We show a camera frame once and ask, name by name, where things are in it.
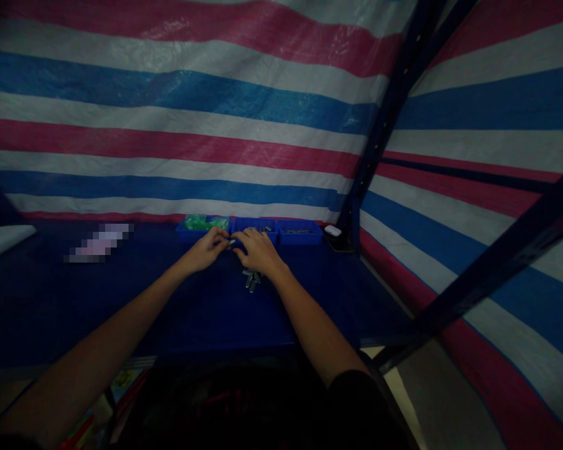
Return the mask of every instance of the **black sleeve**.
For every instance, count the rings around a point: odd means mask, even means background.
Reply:
[[[338,375],[328,390],[328,438],[337,449],[408,449],[373,379],[361,371]]]
[[[0,450],[42,450],[36,441],[17,434],[1,434]]]

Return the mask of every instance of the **dark blue metal post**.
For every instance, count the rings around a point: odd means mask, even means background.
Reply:
[[[475,3],[476,0],[459,0],[437,32],[434,32],[434,30],[445,5],[445,0],[421,0],[417,3],[403,49],[380,106],[380,112],[337,222],[337,227],[343,230],[345,234],[350,233],[356,252],[359,252],[359,221],[358,218],[356,222],[349,220],[352,211],[355,209],[354,199],[358,204],[356,209],[358,211],[375,175],[379,159],[390,140],[390,135],[402,106],[407,100],[409,91]]]
[[[421,335],[381,351],[376,366],[386,373],[561,240],[563,176],[415,318]]]

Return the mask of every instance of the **blue storage tray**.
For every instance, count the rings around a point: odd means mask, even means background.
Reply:
[[[252,217],[236,217],[233,221],[233,227],[231,229],[232,234],[235,233],[236,231],[244,231],[246,228],[250,228],[250,227],[256,227],[257,229],[259,228],[265,228],[265,227],[269,227],[271,228],[271,232],[266,232],[267,235],[269,236],[269,239],[271,239],[271,242],[273,244],[277,243],[277,224],[275,222],[275,219],[256,219],[256,218],[252,218]]]
[[[318,245],[323,232],[317,222],[306,220],[278,220],[280,245]],[[287,230],[308,230],[306,233],[289,233]]]
[[[210,222],[211,220],[213,220],[216,217],[219,217],[219,216],[207,216],[206,221]],[[231,230],[231,223],[232,223],[232,219],[230,217],[230,222],[228,223],[227,230],[226,230],[228,233]],[[188,243],[197,242],[206,233],[208,233],[208,230],[189,230],[189,229],[186,228],[185,220],[184,220],[182,223],[177,225],[177,227],[175,228],[175,232],[177,233],[177,236],[179,236],[180,241],[183,244],[188,244]]]

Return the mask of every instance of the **striped tarp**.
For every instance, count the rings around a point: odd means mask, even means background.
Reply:
[[[420,311],[540,194],[402,162],[559,179],[563,1],[478,2],[413,88],[384,156],[394,162],[363,203],[363,251]],[[439,341],[504,448],[563,449],[563,242]]]
[[[414,5],[0,2],[0,187],[35,218],[335,222]]]

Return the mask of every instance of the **hand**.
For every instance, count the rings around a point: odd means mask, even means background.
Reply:
[[[244,244],[248,251],[248,254],[246,254],[239,248],[233,250],[244,267],[261,272],[269,278],[272,278],[277,272],[288,269],[288,266],[275,251],[267,233],[246,229],[244,232],[232,234],[231,237]]]
[[[212,227],[184,256],[175,263],[175,268],[189,276],[200,272],[215,262],[229,245],[230,235],[222,228]]]

